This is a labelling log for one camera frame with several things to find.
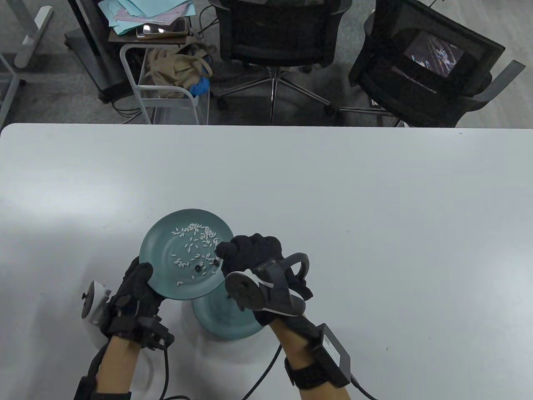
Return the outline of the person's left hand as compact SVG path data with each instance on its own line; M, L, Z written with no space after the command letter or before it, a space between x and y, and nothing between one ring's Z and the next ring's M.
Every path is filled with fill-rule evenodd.
M105 305L100 327L105 337L130 340L141 348L164 348L164 326L158 317L164 298L148 285L153 272L153 266L141 263L139 257L131 262L120 287Z

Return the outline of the person's right hand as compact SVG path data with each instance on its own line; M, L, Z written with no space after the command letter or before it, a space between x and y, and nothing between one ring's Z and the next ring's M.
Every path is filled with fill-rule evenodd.
M251 310L261 326L288 321L294 331L312 335L303 316L305 302L313 297L305 280L309 270L305 254L284 257L278 238L256 233L221 242L215 255L222 261L230 297L240 308Z

